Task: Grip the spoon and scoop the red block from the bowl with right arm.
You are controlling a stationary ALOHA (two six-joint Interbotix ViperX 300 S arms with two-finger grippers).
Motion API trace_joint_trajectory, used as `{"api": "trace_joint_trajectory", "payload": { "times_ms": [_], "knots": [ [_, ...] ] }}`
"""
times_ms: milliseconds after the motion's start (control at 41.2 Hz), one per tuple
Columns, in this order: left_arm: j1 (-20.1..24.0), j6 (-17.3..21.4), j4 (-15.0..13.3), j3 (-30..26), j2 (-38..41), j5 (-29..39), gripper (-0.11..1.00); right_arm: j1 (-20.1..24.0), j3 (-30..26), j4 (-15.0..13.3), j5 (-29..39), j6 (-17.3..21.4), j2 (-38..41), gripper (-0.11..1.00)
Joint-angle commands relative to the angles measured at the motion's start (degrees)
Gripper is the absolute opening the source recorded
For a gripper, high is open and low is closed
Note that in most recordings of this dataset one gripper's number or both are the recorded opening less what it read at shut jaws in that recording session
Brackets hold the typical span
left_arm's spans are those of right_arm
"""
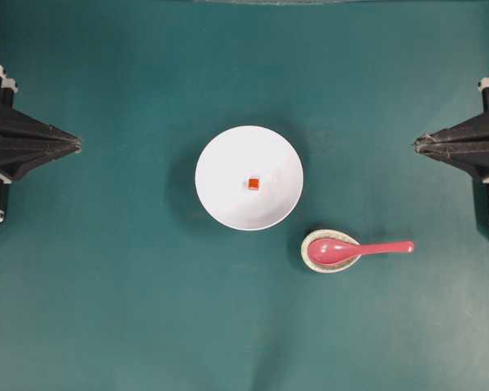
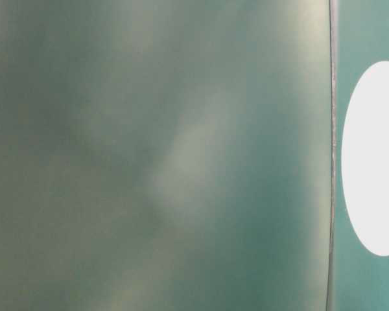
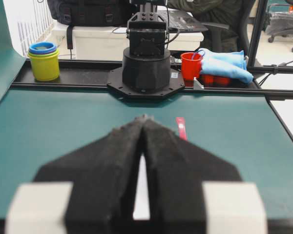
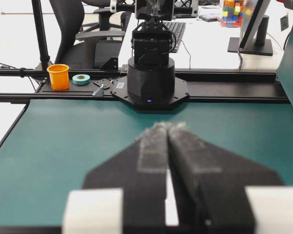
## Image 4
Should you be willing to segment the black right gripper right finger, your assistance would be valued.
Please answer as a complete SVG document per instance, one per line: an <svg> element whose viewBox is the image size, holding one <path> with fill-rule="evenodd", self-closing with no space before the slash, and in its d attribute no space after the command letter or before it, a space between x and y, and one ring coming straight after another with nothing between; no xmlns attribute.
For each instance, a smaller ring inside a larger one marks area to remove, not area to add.
<svg viewBox="0 0 293 234"><path fill-rule="evenodd" d="M182 124L167 131L172 163L207 234L293 234L293 186L276 170L202 140Z"/></svg>

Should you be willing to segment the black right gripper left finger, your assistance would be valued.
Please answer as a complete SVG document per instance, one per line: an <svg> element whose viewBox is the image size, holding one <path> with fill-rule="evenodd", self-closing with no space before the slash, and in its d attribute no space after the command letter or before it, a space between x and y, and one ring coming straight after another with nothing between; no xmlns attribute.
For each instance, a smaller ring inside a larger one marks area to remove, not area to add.
<svg viewBox="0 0 293 234"><path fill-rule="evenodd" d="M64 234L163 234L168 123L146 129L130 146L86 174L69 193Z"/></svg>

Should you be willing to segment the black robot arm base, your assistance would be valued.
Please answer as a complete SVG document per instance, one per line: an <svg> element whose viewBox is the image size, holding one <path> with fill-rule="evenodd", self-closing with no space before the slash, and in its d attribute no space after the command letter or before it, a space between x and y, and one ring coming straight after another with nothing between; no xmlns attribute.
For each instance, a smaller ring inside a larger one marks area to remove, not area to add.
<svg viewBox="0 0 293 234"><path fill-rule="evenodd" d="M169 109L189 98L185 80L175 76L169 57L177 37L164 21L172 20L172 0L138 0L135 18L141 23L132 31L133 56L127 74L114 81L113 96L139 109Z"/></svg>

